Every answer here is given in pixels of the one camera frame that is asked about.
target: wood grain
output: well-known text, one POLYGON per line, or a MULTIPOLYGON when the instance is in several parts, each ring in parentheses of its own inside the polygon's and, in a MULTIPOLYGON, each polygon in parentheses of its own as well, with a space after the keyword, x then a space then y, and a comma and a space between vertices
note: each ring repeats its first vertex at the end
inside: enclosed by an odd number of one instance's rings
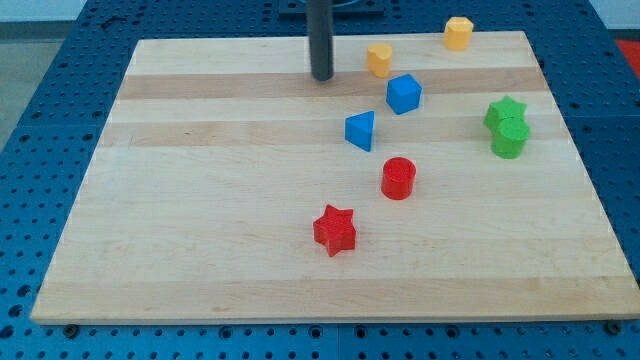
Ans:
POLYGON ((442 322, 634 318, 640 291, 521 32, 336 38, 310 80, 303 38, 141 41, 32 318, 43 324, 442 322), (363 71, 389 41, 424 85, 397 116, 363 71), (482 125, 528 104, 522 156, 482 125), (371 153, 344 118, 376 111, 371 153), (418 168, 413 195, 382 164, 418 168), (357 249, 329 258, 311 223, 355 209, 357 249))

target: yellow block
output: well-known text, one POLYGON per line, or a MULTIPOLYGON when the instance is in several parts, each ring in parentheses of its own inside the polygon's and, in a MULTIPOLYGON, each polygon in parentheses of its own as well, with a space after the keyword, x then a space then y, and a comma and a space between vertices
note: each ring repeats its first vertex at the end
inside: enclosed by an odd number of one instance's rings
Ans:
POLYGON ((444 46, 449 50, 464 50, 471 40, 473 23, 466 17, 452 17, 444 29, 444 46))
POLYGON ((391 45, 386 43, 371 44, 367 47, 367 69, 379 78, 389 76, 391 71, 391 45))

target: blue cube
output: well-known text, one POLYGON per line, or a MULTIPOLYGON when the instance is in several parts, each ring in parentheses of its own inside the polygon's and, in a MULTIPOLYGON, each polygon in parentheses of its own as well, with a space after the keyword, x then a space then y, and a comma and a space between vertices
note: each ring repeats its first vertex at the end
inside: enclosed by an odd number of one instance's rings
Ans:
POLYGON ((364 151, 371 151, 375 112, 348 117, 344 122, 344 138, 364 151))
POLYGON ((387 104, 397 115, 417 109, 421 94, 422 86, 411 74, 391 79, 387 83, 387 104))

